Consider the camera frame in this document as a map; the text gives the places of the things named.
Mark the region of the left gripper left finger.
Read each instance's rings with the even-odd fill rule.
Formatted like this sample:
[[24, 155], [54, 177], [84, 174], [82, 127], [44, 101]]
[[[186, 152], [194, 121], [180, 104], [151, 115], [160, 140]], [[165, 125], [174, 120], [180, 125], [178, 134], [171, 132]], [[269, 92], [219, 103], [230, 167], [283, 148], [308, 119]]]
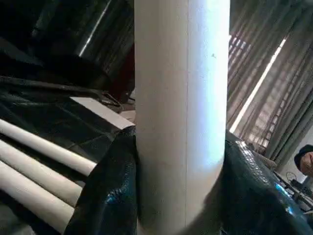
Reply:
[[66, 235], [135, 235], [135, 126], [121, 130], [92, 170], [65, 228]]

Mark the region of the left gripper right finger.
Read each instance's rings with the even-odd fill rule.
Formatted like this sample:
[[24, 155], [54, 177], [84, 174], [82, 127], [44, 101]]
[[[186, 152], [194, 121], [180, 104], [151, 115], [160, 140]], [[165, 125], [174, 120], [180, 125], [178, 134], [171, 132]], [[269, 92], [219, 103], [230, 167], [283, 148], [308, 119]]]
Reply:
[[228, 235], [311, 235], [313, 228], [247, 144], [225, 134], [222, 228]]

